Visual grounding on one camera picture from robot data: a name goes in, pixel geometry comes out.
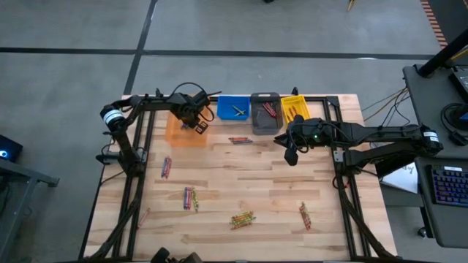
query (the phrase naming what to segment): cable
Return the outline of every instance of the cable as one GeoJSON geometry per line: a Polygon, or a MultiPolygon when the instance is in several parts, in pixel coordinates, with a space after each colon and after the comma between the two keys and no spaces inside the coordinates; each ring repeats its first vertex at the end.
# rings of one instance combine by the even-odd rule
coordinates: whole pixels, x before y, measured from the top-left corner
{"type": "MultiPolygon", "coordinates": [[[[406,91],[405,91],[405,90],[401,91],[395,98],[400,97],[400,95],[402,95],[403,93],[406,93],[406,92],[407,92],[407,90],[406,90],[406,91]]],[[[390,115],[391,110],[392,110],[394,107],[395,107],[395,105],[392,106],[392,108],[390,108],[390,110],[388,111],[387,115],[385,116],[385,119],[383,119],[383,122],[382,122],[382,123],[385,123],[385,122],[386,122],[388,116],[390,115]]]]}
{"type": "Polygon", "coordinates": [[[200,116],[201,116],[205,121],[208,121],[208,122],[209,122],[209,121],[213,121],[213,120],[214,120],[214,113],[213,113],[213,110],[211,110],[211,108],[208,107],[208,106],[206,106],[206,108],[207,108],[207,109],[210,111],[210,113],[211,113],[211,117],[212,117],[211,120],[207,120],[207,119],[205,118],[205,116],[203,116],[202,113],[200,113],[200,116]]]}
{"type": "MultiPolygon", "coordinates": [[[[399,103],[396,104],[396,106],[398,107],[398,106],[400,105],[400,103],[404,102],[405,100],[407,100],[407,99],[409,99],[409,98],[410,98],[410,95],[404,97],[399,103]]],[[[386,124],[385,126],[388,126],[388,125],[390,124],[390,122],[391,122],[392,119],[393,119],[393,116],[395,115],[395,112],[396,112],[396,111],[394,110],[393,113],[392,113],[392,116],[390,116],[390,119],[388,119],[388,122],[387,122],[387,124],[386,124]]]]}
{"type": "Polygon", "coordinates": [[[289,136],[292,145],[293,145],[296,149],[298,149],[299,153],[308,153],[308,152],[309,152],[309,145],[307,144],[307,140],[306,140],[306,138],[305,138],[303,135],[298,135],[298,136],[301,137],[302,140],[305,142],[304,144],[306,145],[306,146],[305,146],[305,147],[306,147],[306,150],[302,150],[302,148],[299,148],[299,147],[295,144],[295,141],[293,140],[293,133],[292,133],[291,131],[293,130],[293,127],[294,127],[295,125],[299,125],[299,124],[302,124],[302,123],[293,124],[293,125],[291,126],[290,130],[288,131],[287,135],[289,136]]]}
{"type": "Polygon", "coordinates": [[[396,111],[402,118],[404,118],[405,120],[407,120],[407,122],[403,125],[403,127],[405,127],[406,125],[410,124],[411,121],[410,121],[408,118],[406,118],[405,116],[403,116],[403,115],[400,113],[400,111],[398,110],[398,106],[400,105],[401,102],[403,102],[403,99],[404,99],[404,96],[401,98],[401,101],[397,104],[396,102],[398,101],[398,97],[396,97],[395,103],[393,104],[393,106],[395,107],[395,111],[396,111]]]}
{"type": "Polygon", "coordinates": [[[112,179],[116,178],[117,176],[123,174],[124,172],[125,172],[125,171],[121,171],[120,173],[117,173],[117,174],[112,175],[111,177],[109,177],[109,178],[107,178],[106,180],[102,181],[101,184],[100,184],[100,186],[102,186],[105,182],[107,182],[107,181],[109,181],[109,180],[112,180],[112,179]]]}
{"type": "Polygon", "coordinates": [[[338,128],[335,124],[332,124],[332,123],[323,123],[323,125],[332,126],[332,127],[335,128],[339,133],[341,133],[341,135],[343,135],[343,137],[344,137],[348,142],[351,142],[350,138],[344,133],[344,131],[342,131],[340,128],[338,128]]]}
{"type": "Polygon", "coordinates": [[[451,121],[449,121],[447,119],[447,116],[446,116],[446,113],[447,111],[452,108],[452,107],[458,107],[458,106],[461,106],[460,103],[450,103],[450,104],[447,104],[445,105],[445,107],[442,108],[442,110],[440,111],[440,121],[442,122],[442,124],[444,125],[444,127],[449,131],[449,132],[454,132],[455,130],[457,129],[450,129],[446,122],[449,123],[451,126],[453,126],[453,124],[451,123],[451,121]]]}
{"type": "Polygon", "coordinates": [[[387,103],[385,103],[380,109],[378,109],[375,113],[371,114],[369,117],[365,118],[364,121],[367,121],[369,120],[370,118],[374,117],[375,115],[377,115],[378,113],[380,113],[383,109],[385,109],[385,107],[387,107],[394,99],[396,99],[397,97],[399,97],[399,95],[403,94],[403,93],[406,93],[407,92],[407,89],[404,88],[402,89],[398,95],[395,95],[391,100],[389,100],[387,103]]]}
{"type": "MultiPolygon", "coordinates": [[[[139,150],[139,149],[145,150],[145,148],[143,148],[143,147],[138,147],[137,150],[139,150]]],[[[109,177],[109,178],[105,179],[104,181],[102,181],[102,182],[100,183],[99,186],[102,186],[105,182],[116,178],[117,176],[123,174],[124,172],[125,172],[125,171],[121,171],[121,172],[119,172],[119,173],[117,173],[117,174],[112,175],[111,177],[109,177]]]]}
{"type": "Polygon", "coordinates": [[[108,143],[108,144],[102,146],[102,148],[101,148],[101,154],[104,155],[104,149],[105,149],[106,147],[110,147],[111,145],[114,145],[114,143],[116,143],[116,141],[115,141],[113,138],[110,139],[110,143],[108,143]]]}
{"type": "Polygon", "coordinates": [[[198,87],[200,90],[202,90],[203,92],[206,93],[205,89],[202,88],[202,86],[198,85],[197,83],[186,82],[186,83],[179,84],[177,87],[175,87],[174,90],[173,90],[173,92],[172,92],[169,96],[174,95],[174,93],[177,91],[177,89],[180,88],[180,87],[183,86],[183,85],[194,85],[195,87],[198,87]]]}
{"type": "Polygon", "coordinates": [[[368,170],[364,170],[364,169],[362,169],[362,168],[360,168],[360,167],[356,167],[356,168],[358,168],[358,170],[360,170],[361,172],[366,172],[366,173],[368,173],[368,174],[370,174],[370,175],[375,175],[375,176],[377,176],[377,177],[379,176],[379,175],[376,174],[375,172],[371,172],[371,171],[368,171],[368,170]]]}
{"type": "MultiPolygon", "coordinates": [[[[344,184],[344,188],[346,189],[348,187],[348,185],[350,184],[350,179],[348,178],[348,181],[344,184]]],[[[338,189],[338,186],[336,185],[336,176],[331,180],[331,185],[337,189],[338,189]]]]}
{"type": "Polygon", "coordinates": [[[395,96],[396,94],[398,94],[398,93],[400,93],[400,92],[401,92],[401,90],[395,92],[394,94],[390,94],[390,95],[386,96],[384,99],[381,99],[381,100],[379,100],[378,102],[374,102],[374,103],[370,104],[369,106],[365,107],[365,108],[362,109],[361,111],[363,112],[364,110],[367,110],[367,109],[371,108],[372,106],[374,106],[374,105],[376,105],[376,104],[379,104],[380,102],[383,102],[383,101],[385,101],[386,99],[388,99],[388,98],[390,98],[390,97],[392,97],[392,96],[395,96]]]}

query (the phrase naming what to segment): floor tile line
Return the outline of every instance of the floor tile line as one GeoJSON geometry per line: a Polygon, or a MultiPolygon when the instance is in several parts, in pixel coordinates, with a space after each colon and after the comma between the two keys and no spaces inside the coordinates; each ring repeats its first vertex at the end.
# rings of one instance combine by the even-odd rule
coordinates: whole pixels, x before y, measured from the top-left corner
{"type": "Polygon", "coordinates": [[[156,3],[158,0],[151,0],[149,4],[148,12],[146,13],[145,23],[141,30],[140,40],[138,40],[138,46],[136,54],[133,58],[132,65],[130,67],[129,76],[125,83],[124,95],[129,95],[132,92],[133,84],[137,76],[138,67],[140,66],[141,56],[143,54],[143,48],[145,48],[146,39],[148,38],[149,29],[151,27],[151,21],[153,20],[154,10],[156,9],[156,3]]]}
{"type": "Polygon", "coordinates": [[[429,60],[434,54],[384,54],[384,53],[315,53],[276,51],[227,51],[227,50],[143,50],[143,56],[187,56],[187,57],[247,57],[247,58],[350,58],[429,60]]]}
{"type": "Polygon", "coordinates": [[[132,49],[0,47],[0,53],[134,55],[136,52],[132,49]]]}

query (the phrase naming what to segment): white paper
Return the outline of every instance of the white paper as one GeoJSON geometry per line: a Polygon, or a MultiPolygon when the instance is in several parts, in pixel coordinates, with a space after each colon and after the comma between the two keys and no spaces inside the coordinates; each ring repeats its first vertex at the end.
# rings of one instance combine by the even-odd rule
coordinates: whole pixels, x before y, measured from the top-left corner
{"type": "Polygon", "coordinates": [[[382,183],[414,194],[418,193],[418,171],[415,163],[408,164],[382,179],[382,183]]]}

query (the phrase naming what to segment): gray desk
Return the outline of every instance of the gray desk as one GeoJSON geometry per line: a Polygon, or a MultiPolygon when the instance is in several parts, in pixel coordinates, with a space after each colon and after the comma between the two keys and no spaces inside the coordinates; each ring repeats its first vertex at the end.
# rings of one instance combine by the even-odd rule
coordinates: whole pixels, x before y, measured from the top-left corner
{"type": "Polygon", "coordinates": [[[449,139],[449,132],[440,122],[441,109],[450,103],[463,103],[461,97],[448,79],[449,69],[438,69],[431,78],[418,75],[416,68],[403,68],[404,78],[411,96],[419,124],[429,126],[439,135],[444,145],[434,158],[416,158],[419,174],[420,192],[424,208],[423,218],[427,216],[426,228],[432,231],[439,245],[453,248],[468,248],[468,208],[436,205],[432,202],[428,164],[444,164],[452,167],[468,167],[468,146],[461,147],[449,139]]]}
{"type": "Polygon", "coordinates": [[[415,108],[419,124],[424,124],[435,130],[439,141],[444,145],[437,158],[468,159],[468,146],[455,145],[448,139],[449,131],[440,122],[440,111],[450,103],[464,103],[448,76],[450,69],[438,69],[434,76],[424,78],[418,75],[413,66],[403,68],[412,105],[415,108]]]}

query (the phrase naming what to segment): desk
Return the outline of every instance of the desk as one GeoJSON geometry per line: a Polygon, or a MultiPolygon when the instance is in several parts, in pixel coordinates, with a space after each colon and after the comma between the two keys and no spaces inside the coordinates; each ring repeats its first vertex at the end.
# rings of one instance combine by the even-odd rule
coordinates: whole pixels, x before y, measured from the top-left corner
{"type": "MultiPolygon", "coordinates": [[[[363,123],[356,95],[339,95],[339,101],[345,121],[363,123]]],[[[308,105],[312,116],[324,118],[321,103],[308,105]]],[[[216,104],[211,108],[216,112],[216,104]]],[[[252,134],[250,119],[218,118],[209,123],[204,148],[171,148],[165,141],[168,115],[156,113],[140,216],[147,207],[151,212],[137,231],[134,260],[148,260],[162,246],[175,258],[195,251],[204,261],[348,259],[338,192],[331,184],[334,170],[329,148],[300,155],[298,165],[290,167],[283,159],[284,148],[273,143],[273,136],[252,134]],[[250,137],[254,144],[232,145],[228,140],[239,136],[250,137]],[[168,180],[163,180],[160,173],[168,155],[172,169],[168,180]],[[186,186],[197,189],[199,213],[183,209],[186,186]],[[310,212],[310,231],[298,212],[302,201],[310,212]],[[231,231],[230,217],[246,210],[254,211],[255,222],[231,231]]],[[[129,137],[133,132],[130,127],[129,137]]],[[[117,165],[106,167],[103,180],[119,171],[117,165]]],[[[363,173],[356,180],[365,222],[395,254],[378,179],[363,173]]],[[[124,181],[124,176],[110,180],[99,190],[85,256],[93,254],[116,225],[124,181]]],[[[353,229],[362,254],[357,228],[353,229]]]]}
{"type": "Polygon", "coordinates": [[[420,190],[423,203],[431,229],[436,241],[441,246],[454,248],[468,248],[466,233],[468,208],[435,205],[431,199],[431,185],[425,166],[427,164],[444,164],[453,167],[466,167],[468,159],[468,146],[461,147],[453,144],[449,139],[449,131],[440,122],[441,109],[450,103],[463,103],[461,97],[449,81],[450,69],[438,69],[430,78],[418,75],[416,68],[407,66],[403,68],[404,78],[411,95],[416,118],[419,124],[424,124],[435,130],[439,141],[444,145],[435,158],[416,158],[416,168],[419,174],[420,190]]]}

